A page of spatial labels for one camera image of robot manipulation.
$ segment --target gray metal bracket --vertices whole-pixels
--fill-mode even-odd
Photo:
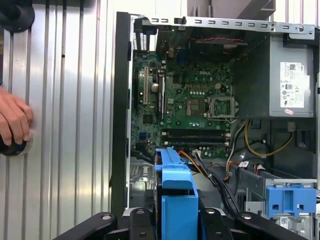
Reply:
[[[213,29],[230,29],[230,30],[245,30],[263,33],[280,33],[290,34],[292,39],[315,39],[315,25],[312,24],[296,24],[274,21],[260,20],[241,20],[227,18],[212,18],[212,17],[191,17],[185,16],[185,24],[175,23],[177,17],[158,17],[149,15],[140,15],[137,19],[143,18],[143,25],[154,26],[176,26],[176,27],[199,27]]]

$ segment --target chip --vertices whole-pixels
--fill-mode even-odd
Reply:
[[[153,117],[151,114],[145,114],[143,115],[143,124],[152,124]]]

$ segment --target white label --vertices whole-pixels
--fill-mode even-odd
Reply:
[[[248,167],[248,165],[249,165],[249,162],[248,161],[244,161],[242,167],[246,168],[246,167]]]
[[[304,66],[298,62],[280,63],[280,107],[304,108],[304,85],[307,76]]]
[[[285,228],[285,229],[288,229],[288,217],[286,216],[283,216],[283,217],[280,217],[280,226]]]
[[[248,165],[249,165],[248,161],[242,161],[242,162],[240,162],[238,168],[246,168],[246,167],[248,167]]]

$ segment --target power supply label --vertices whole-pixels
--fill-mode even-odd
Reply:
[[[280,63],[280,107],[304,108],[306,81],[304,66],[298,62]]]

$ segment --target yellow wire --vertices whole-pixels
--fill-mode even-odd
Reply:
[[[193,165],[196,167],[196,169],[198,169],[199,173],[202,173],[204,176],[206,176],[201,170],[200,168],[198,167],[198,165],[196,164],[196,162],[192,159],[192,157],[190,157],[188,154],[186,154],[184,151],[179,151],[178,154],[182,154],[184,155],[186,158],[188,158],[192,163]]]
[[[250,147],[250,144],[249,144],[249,138],[248,138],[248,131],[249,131],[249,124],[250,124],[251,120],[247,121],[245,123],[245,127],[244,127],[244,141],[245,141],[245,145],[247,146],[247,148],[250,150],[250,152],[258,157],[269,157],[269,156],[272,156],[278,152],[280,152],[281,150],[283,150],[286,146],[288,146],[288,144],[292,141],[292,139],[294,138],[294,132],[292,132],[292,135],[291,135],[291,138],[289,139],[289,141],[284,144],[283,146],[279,147],[278,149],[274,150],[273,152],[270,152],[270,153],[260,153],[260,152],[256,152],[255,150],[253,150],[251,147]]]

